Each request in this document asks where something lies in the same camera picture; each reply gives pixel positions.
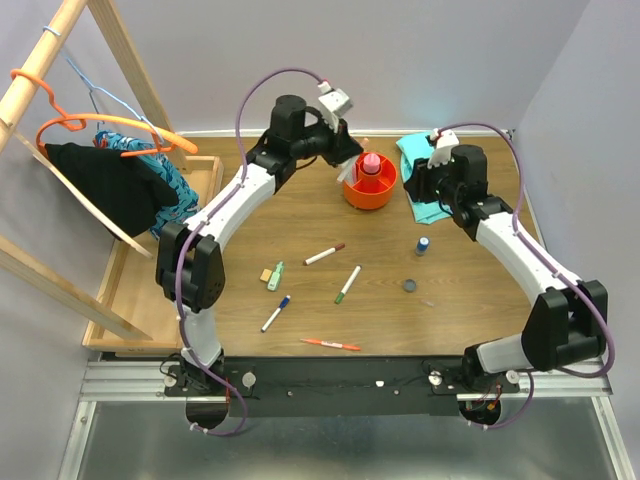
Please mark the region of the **dark red cap marker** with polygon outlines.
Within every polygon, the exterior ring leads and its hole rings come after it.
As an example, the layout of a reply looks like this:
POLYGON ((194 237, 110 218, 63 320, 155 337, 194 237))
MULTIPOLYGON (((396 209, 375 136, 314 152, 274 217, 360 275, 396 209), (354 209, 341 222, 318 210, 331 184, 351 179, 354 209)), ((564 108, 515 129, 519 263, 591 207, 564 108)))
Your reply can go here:
POLYGON ((338 252, 338 251, 340 251, 340 250, 342 250, 344 248, 345 248, 345 244, 344 243, 339 243, 337 245, 334 245, 334 246, 332 246, 332 247, 330 247, 330 248, 328 248, 328 249, 326 249, 324 251, 321 251, 321 252, 319 252, 319 253, 317 253, 317 254, 305 259, 303 261, 303 265, 304 266, 309 266, 309 265, 311 265, 313 263, 316 263, 316 262, 318 262, 318 261, 320 261, 320 260, 322 260, 322 259, 324 259, 324 258, 326 258, 326 257, 328 257, 328 256, 330 256, 332 254, 335 254, 336 252, 338 252))

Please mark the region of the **pink cap white marker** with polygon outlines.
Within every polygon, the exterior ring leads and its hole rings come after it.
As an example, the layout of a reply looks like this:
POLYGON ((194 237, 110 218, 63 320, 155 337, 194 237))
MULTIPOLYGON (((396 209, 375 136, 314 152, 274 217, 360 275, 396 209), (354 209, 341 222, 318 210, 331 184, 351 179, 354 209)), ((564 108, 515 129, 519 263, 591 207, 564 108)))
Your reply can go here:
POLYGON ((350 158, 342 167, 341 172, 338 175, 336 182, 344 185, 353 185, 356 178, 356 162, 360 158, 360 155, 366 151, 366 148, 369 144, 368 138, 363 138, 358 141, 361 150, 355 156, 350 158))

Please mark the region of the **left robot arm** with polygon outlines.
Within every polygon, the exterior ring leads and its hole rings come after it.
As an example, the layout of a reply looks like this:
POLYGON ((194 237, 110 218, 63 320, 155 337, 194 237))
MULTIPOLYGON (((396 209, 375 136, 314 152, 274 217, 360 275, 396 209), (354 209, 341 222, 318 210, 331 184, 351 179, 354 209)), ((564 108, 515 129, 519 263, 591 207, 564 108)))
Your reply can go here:
POLYGON ((201 395, 230 385, 215 365, 223 357, 213 306, 225 281, 223 252, 231 237, 261 204, 294 175, 301 160, 323 158, 346 168, 363 151, 344 118, 351 102, 334 90, 311 107, 296 95, 276 99, 268 128, 241 153, 241 165, 227 186, 199 213, 161 232, 156 282, 174 303, 182 341, 175 387, 201 395))

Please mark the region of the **green cap white marker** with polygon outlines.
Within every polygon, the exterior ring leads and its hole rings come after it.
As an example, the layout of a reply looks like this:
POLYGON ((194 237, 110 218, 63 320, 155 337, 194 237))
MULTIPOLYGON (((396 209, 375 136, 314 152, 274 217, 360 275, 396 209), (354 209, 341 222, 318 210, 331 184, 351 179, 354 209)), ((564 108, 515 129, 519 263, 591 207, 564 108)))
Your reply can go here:
POLYGON ((353 283, 355 282, 356 278, 358 277, 359 273, 361 272, 362 266, 361 265, 356 265, 353 269, 353 271, 351 272, 350 276, 348 277, 348 279, 346 280, 345 284, 343 285, 343 287, 340 289, 339 293, 337 294, 334 303, 336 305, 339 305, 344 297, 346 296, 346 294, 348 293, 348 291, 350 290, 350 288, 352 287, 353 283))

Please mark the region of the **blue cap white marker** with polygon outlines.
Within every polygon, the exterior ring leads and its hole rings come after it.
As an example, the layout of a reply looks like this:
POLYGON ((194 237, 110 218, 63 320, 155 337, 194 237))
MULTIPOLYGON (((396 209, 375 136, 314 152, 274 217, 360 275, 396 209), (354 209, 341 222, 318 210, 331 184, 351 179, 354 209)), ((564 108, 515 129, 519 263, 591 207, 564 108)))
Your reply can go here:
POLYGON ((290 295, 286 295, 282 301, 280 302, 280 304, 278 305, 278 307, 274 310, 274 312, 269 316, 269 318, 266 320, 266 322, 262 325, 260 331, 262 333, 266 333, 267 330, 270 328, 270 326, 273 324, 273 322, 276 320, 276 318, 280 315, 280 313, 282 312, 282 310, 289 304, 291 300, 291 296, 290 295))

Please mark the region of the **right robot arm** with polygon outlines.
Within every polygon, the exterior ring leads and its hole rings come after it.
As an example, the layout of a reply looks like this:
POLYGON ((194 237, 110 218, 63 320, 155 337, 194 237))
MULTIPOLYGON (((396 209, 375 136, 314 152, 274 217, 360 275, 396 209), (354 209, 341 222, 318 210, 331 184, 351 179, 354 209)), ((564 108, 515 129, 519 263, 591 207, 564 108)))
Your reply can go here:
POLYGON ((555 261, 513 209, 489 192, 487 170, 479 146, 436 147, 415 160, 404 183, 412 200, 448 209, 454 223, 503 265, 531 304, 521 333, 466 348, 460 379, 474 392, 509 370, 563 370, 601 356, 607 346, 606 288, 555 261))

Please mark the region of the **grey round cap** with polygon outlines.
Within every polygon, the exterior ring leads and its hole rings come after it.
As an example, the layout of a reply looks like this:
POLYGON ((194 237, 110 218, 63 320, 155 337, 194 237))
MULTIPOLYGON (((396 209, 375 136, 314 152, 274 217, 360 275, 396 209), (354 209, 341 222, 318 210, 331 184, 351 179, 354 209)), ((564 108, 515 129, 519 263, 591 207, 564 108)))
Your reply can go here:
POLYGON ((403 281, 402 288, 406 293, 414 293, 417 289, 417 283, 413 279, 406 279, 403 281))

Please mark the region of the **small green correction bottle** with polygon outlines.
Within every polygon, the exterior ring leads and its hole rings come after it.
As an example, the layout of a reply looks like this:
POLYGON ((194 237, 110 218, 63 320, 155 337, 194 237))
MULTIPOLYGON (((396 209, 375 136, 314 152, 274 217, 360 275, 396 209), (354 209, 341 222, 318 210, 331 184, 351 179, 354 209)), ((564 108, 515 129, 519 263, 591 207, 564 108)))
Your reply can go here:
POLYGON ((276 291, 280 285, 282 273, 284 271, 284 262, 280 261, 276 264, 275 269, 272 271, 271 276, 267 282, 267 289, 269 291, 276 291))

